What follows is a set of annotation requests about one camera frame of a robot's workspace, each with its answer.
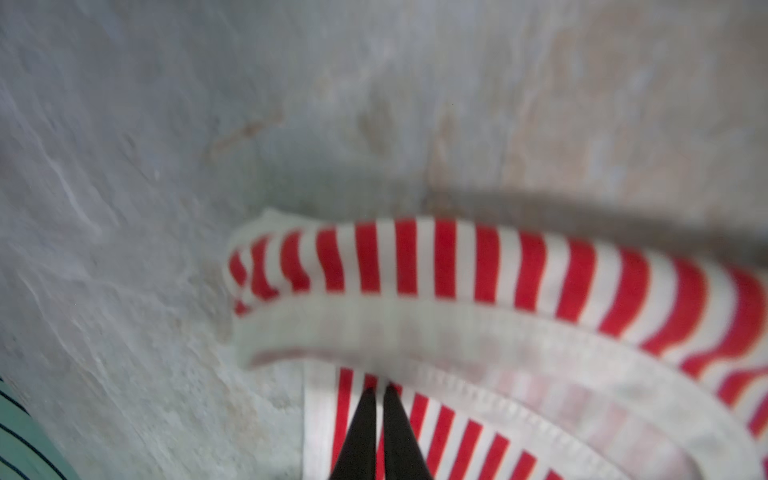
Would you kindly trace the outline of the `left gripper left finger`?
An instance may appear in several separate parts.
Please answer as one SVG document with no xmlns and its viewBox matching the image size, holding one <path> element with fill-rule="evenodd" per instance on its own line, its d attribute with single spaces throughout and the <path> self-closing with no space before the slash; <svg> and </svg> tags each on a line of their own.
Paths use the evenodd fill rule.
<svg viewBox="0 0 768 480">
<path fill-rule="evenodd" d="M 330 480 L 376 478 L 376 391 L 366 389 L 358 402 Z"/>
</svg>

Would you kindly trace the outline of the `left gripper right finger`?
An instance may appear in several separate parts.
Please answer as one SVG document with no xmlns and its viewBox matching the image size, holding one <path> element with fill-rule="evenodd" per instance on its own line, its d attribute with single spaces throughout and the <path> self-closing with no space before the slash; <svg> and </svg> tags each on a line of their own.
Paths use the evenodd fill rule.
<svg viewBox="0 0 768 480">
<path fill-rule="evenodd" d="M 384 469 L 387 480 L 432 480 L 397 389 L 389 384 L 383 401 Z"/>
</svg>

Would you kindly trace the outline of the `red white striped tank top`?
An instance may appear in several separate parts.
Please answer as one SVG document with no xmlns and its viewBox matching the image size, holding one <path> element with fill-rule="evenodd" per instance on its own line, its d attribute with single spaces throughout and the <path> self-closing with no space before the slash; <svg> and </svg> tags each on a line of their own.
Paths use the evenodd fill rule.
<svg viewBox="0 0 768 480">
<path fill-rule="evenodd" d="M 763 479 L 767 275 L 430 217 L 268 211 L 223 263 L 244 367 L 305 363 L 301 475 L 393 383 L 436 479 Z"/>
</svg>

